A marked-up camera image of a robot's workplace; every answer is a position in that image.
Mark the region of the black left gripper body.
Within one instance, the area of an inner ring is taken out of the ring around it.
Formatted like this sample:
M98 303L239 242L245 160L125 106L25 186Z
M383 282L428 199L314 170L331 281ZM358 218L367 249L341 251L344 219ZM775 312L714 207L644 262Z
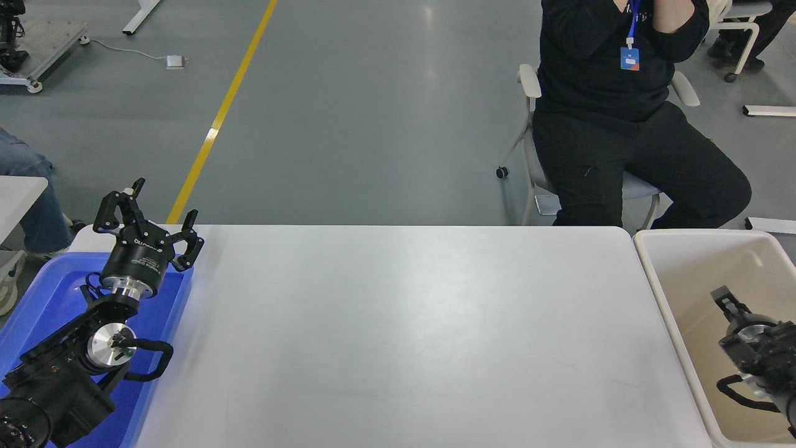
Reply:
M100 273L102 287L112 290L132 280L141 294L156 294L174 256L173 247L159 244L167 233L152 228L140 235L134 228L125 228Z

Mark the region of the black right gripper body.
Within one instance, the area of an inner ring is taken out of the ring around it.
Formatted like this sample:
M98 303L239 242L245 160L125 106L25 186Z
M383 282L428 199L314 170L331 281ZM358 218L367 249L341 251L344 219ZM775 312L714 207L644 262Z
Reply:
M747 328L756 322L754 313L744 303L725 304L724 316L728 320L728 328Z

